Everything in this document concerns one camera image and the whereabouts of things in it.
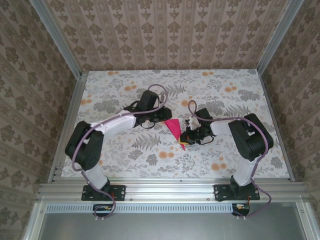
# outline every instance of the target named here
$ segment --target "floral tablecloth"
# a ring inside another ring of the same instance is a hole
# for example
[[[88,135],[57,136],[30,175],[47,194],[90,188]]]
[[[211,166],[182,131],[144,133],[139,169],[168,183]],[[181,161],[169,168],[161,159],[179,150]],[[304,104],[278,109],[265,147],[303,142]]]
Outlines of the floral tablecloth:
[[[270,132],[274,147],[256,171],[259,178],[288,178],[279,140],[255,69],[91,71],[88,74],[76,123],[98,122],[139,100],[149,85],[158,83],[169,92],[166,107],[183,131],[189,100],[207,108],[213,118],[255,113]],[[151,89],[161,93],[161,88]],[[121,132],[103,145],[99,164],[108,177],[118,178],[229,178],[240,159],[234,140],[218,136],[210,144],[186,146],[184,151],[167,126],[138,126]],[[73,172],[67,157],[63,177]]]

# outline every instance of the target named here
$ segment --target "floral table surface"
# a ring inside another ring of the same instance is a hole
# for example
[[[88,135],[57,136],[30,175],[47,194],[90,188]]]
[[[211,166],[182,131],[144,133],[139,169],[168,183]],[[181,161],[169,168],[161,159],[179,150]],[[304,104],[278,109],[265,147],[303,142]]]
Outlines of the floral table surface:
[[[166,107],[172,110],[173,118],[179,119],[182,131],[190,116],[188,102],[191,99],[197,102],[198,109],[207,108],[213,118],[255,113],[274,141],[274,147],[260,162],[255,176],[289,177],[255,69],[91,71],[76,123],[112,117],[139,100],[142,92],[154,83],[167,88]],[[159,87],[151,90],[158,94],[162,91]],[[152,129],[138,126],[107,140],[99,164],[108,177],[114,178],[229,178],[240,158],[230,136],[218,136],[203,146],[186,146],[184,151],[161,122]],[[68,157],[62,176],[80,176],[73,172]]]

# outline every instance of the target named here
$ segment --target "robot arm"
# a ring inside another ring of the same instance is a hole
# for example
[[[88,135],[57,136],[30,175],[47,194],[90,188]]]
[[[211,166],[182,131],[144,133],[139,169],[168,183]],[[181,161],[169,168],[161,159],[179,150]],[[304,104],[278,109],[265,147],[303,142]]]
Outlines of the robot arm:
[[[198,110],[195,115],[202,119],[213,119],[206,108]],[[258,117],[251,113],[244,118],[258,126],[267,140],[268,150],[272,148],[274,141]],[[228,195],[229,197],[233,195],[234,198],[243,198],[244,196],[242,196],[241,193],[243,189],[251,188],[253,192],[255,192],[255,188],[251,185],[251,176],[255,169],[257,159],[266,150],[265,141],[257,129],[244,120],[234,119],[213,122],[198,120],[200,126],[197,128],[195,128],[193,122],[188,123],[189,126],[186,128],[186,131],[180,136],[180,142],[182,144],[192,145],[197,143],[203,145],[211,143],[214,137],[219,135],[229,135],[233,137],[242,159],[238,163],[236,172],[231,177],[231,185],[229,186],[231,192],[229,192]],[[203,143],[206,137],[211,137],[212,140]]]
[[[171,110],[164,106],[154,112],[134,114],[155,109],[154,105],[157,100],[159,101],[159,97],[156,93],[146,90],[143,92],[139,101],[135,101],[118,113],[120,117],[113,116],[110,118],[110,121],[106,121],[106,119],[104,119],[101,122],[93,123],[81,121],[76,125],[65,148],[65,153],[72,159],[80,140],[92,127],[95,127],[95,129],[87,136],[87,142],[82,143],[75,157],[75,162],[81,166],[85,176],[95,188],[99,190],[103,189],[105,192],[108,192],[110,186],[110,181],[103,174],[99,165],[104,141],[112,138],[114,135],[122,131],[135,128],[139,125],[141,126],[147,120],[155,124],[168,120],[172,117]]]

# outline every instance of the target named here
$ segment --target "patterned wallpaper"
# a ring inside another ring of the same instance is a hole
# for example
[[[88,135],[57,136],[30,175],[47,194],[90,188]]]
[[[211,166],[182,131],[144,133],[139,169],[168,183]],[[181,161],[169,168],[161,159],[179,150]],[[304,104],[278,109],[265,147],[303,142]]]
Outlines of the patterned wallpaper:
[[[0,1],[0,240],[23,234],[75,79],[28,0]]]
[[[320,223],[320,0],[305,0],[263,73],[298,181]]]
[[[45,0],[83,71],[254,69],[289,0]]]

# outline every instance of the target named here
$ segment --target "gray leaf pattern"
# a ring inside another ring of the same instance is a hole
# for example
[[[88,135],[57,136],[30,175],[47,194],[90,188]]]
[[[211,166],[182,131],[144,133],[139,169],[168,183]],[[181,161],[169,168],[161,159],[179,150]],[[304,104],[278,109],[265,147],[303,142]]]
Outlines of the gray leaf pattern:
[[[155,83],[165,86],[168,91],[166,106],[172,110],[172,118],[179,119],[182,131],[186,127],[185,120],[191,116],[188,111],[190,100],[197,102],[197,109],[207,108],[213,118],[255,113],[275,143],[261,161],[256,176],[288,177],[255,69],[91,71],[76,122],[92,123],[110,118],[139,100]],[[160,87],[150,90],[163,94]],[[11,131],[9,128],[3,130],[3,138],[14,141]],[[229,178],[236,171],[240,158],[234,140],[223,135],[207,145],[186,146],[184,151],[165,123],[159,122],[152,129],[137,126],[106,140],[100,165],[104,174],[113,178]],[[79,176],[73,172],[69,158],[64,164],[62,176]]]

